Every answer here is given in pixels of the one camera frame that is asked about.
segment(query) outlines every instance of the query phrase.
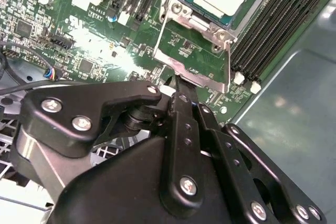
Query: microchip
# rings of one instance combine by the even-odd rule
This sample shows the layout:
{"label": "microchip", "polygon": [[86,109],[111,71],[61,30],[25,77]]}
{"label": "microchip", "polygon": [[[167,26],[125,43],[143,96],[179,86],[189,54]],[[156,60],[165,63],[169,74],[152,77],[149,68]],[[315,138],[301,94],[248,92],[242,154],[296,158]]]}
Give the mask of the microchip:
{"label": "microchip", "polygon": [[32,29],[32,25],[23,22],[22,20],[19,20],[15,32],[23,37],[29,38]]}
{"label": "microchip", "polygon": [[141,44],[139,47],[140,51],[145,51],[146,49],[146,44]]}
{"label": "microchip", "polygon": [[92,67],[93,67],[92,63],[90,63],[87,60],[83,59],[80,62],[78,70],[81,71],[81,72],[83,72],[83,73],[89,73],[89,72],[91,72]]}
{"label": "microchip", "polygon": [[125,46],[128,46],[130,44],[130,39],[122,37],[120,43],[124,44]]}
{"label": "microchip", "polygon": [[184,48],[188,49],[191,46],[191,42],[189,40],[186,40],[184,43]]}
{"label": "microchip", "polygon": [[41,36],[47,36],[47,34],[48,34],[48,27],[43,27]]}

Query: green circuit board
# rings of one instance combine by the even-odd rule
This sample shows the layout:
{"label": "green circuit board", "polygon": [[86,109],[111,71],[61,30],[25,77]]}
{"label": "green circuit board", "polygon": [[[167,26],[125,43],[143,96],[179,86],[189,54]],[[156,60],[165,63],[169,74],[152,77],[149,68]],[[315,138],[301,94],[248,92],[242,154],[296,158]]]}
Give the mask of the green circuit board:
{"label": "green circuit board", "polygon": [[[81,1],[84,2],[54,0],[50,5],[41,5],[37,0],[0,0],[2,39],[35,49],[69,80],[112,82],[135,77],[159,85],[174,74],[172,69],[152,57],[162,26],[159,22],[161,0],[153,0],[147,17],[137,31],[128,25],[134,17],[130,17],[126,25],[112,23],[106,19],[104,2],[99,6],[84,3],[83,7]],[[29,38],[17,33],[20,20],[31,25]],[[71,36],[76,43],[69,50],[55,50],[39,39],[45,27],[51,33]],[[203,74],[218,82],[226,81],[226,52],[213,53],[212,44],[194,30],[168,22],[159,48],[182,62],[189,72]],[[37,57],[19,48],[12,47],[10,50],[17,52],[11,55],[15,60],[27,60],[45,68]],[[221,125],[229,122],[250,96],[248,85],[233,83],[227,94],[198,88],[199,101],[212,108]]]}

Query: black plastic part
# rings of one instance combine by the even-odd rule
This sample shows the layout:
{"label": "black plastic part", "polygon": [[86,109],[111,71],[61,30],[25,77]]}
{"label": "black plastic part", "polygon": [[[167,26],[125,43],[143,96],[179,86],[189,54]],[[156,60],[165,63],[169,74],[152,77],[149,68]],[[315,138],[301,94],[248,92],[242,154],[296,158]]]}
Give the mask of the black plastic part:
{"label": "black plastic part", "polygon": [[206,199],[181,220],[160,203],[159,182],[165,139],[149,138],[75,178],[62,192],[48,224],[223,224],[231,223],[211,162],[201,155],[197,170]]}
{"label": "black plastic part", "polygon": [[[17,127],[17,131],[15,133],[16,135],[18,134],[19,129],[20,129],[20,126]],[[22,157],[20,153],[18,152],[16,148],[16,140],[17,140],[17,136],[13,138],[13,142],[12,142],[10,153],[9,153],[10,161],[14,169],[18,171],[21,175],[25,176],[26,178],[29,178],[35,183],[38,183],[39,185],[43,186],[40,178],[38,177],[30,161]]]}
{"label": "black plastic part", "polygon": [[[195,111],[203,145],[213,157],[232,219],[242,224],[279,223],[263,202],[233,139],[220,131],[214,114],[206,105],[199,104]],[[251,203],[254,201],[265,210],[266,220],[258,219],[253,213]]]}
{"label": "black plastic part", "polygon": [[[319,207],[238,126],[226,124],[222,131],[232,137],[250,162],[251,177],[267,191],[268,203],[281,223],[327,223]],[[308,220],[298,214],[296,205],[306,209]],[[319,213],[321,220],[308,210],[310,206]]]}
{"label": "black plastic part", "polygon": [[183,80],[180,76],[170,77],[165,85],[168,85],[178,92],[183,93],[191,102],[198,103],[198,97],[195,85]]}
{"label": "black plastic part", "polygon": [[[169,132],[164,149],[160,185],[161,202],[172,215],[187,218],[195,214],[204,199],[201,148],[198,123],[192,118],[192,104],[184,94],[176,92],[170,103]],[[186,194],[180,180],[185,177],[196,186],[196,194]]]}
{"label": "black plastic part", "polygon": [[[20,122],[27,134],[67,157],[83,157],[92,149],[101,132],[101,119],[117,118],[127,106],[156,104],[161,93],[151,93],[150,82],[112,82],[72,87],[38,89],[22,102]],[[46,112],[41,103],[55,99],[62,104],[57,113]],[[77,116],[91,121],[91,129],[78,131],[72,125]]]}

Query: black cable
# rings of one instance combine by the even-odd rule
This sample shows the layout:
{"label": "black cable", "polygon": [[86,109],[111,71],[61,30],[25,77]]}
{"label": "black cable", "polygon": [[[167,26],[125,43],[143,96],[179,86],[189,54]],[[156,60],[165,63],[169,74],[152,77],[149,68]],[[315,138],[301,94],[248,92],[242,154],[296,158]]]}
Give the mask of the black cable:
{"label": "black cable", "polygon": [[4,76],[6,67],[8,66],[8,62],[6,57],[0,52],[0,62],[1,62],[1,68],[0,68],[0,80]]}
{"label": "black cable", "polygon": [[33,89],[33,88],[38,88],[41,86],[51,86],[51,85],[83,85],[86,84],[84,82],[79,82],[79,81],[66,81],[66,80],[59,80],[57,82],[50,81],[50,80],[43,80],[43,81],[35,81],[35,82],[30,82],[26,83],[24,85],[19,85],[7,89],[1,89],[0,90],[0,95],[6,95],[22,90],[28,90],[28,89]]}
{"label": "black cable", "polygon": [[50,69],[54,68],[45,58],[43,58],[40,54],[38,54],[34,50],[30,49],[29,47],[26,47],[26,46],[21,45],[19,43],[9,42],[9,41],[0,41],[0,46],[7,46],[7,47],[13,46],[13,47],[18,47],[18,48],[21,48],[23,50],[26,50],[26,51],[30,52],[32,55],[35,55],[36,57],[38,57],[41,61],[43,61],[47,65],[48,68],[50,68]]}

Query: metal bracket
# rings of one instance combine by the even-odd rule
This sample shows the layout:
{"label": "metal bracket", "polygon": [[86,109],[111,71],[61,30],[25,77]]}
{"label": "metal bracket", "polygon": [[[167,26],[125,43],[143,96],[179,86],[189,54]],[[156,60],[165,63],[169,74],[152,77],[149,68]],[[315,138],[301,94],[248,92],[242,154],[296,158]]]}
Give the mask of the metal bracket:
{"label": "metal bracket", "polygon": [[163,22],[163,16],[168,15],[168,20],[174,20],[187,29],[194,29],[202,34],[202,36],[211,43],[226,49],[226,41],[236,42],[237,38],[228,31],[220,28],[216,24],[206,22],[193,14],[193,10],[183,5],[178,0],[169,0],[168,10],[164,8],[166,0],[162,0],[160,8],[160,21]]}
{"label": "metal bracket", "polygon": [[228,87],[226,84],[221,82],[216,82],[209,77],[206,77],[201,74],[193,74],[185,70],[185,67],[179,61],[169,57],[164,54],[161,50],[157,50],[154,58],[163,64],[171,67],[177,76],[180,76],[183,80],[192,83],[195,86],[205,88],[208,87],[212,90],[216,90],[220,93],[226,93],[228,91]]}

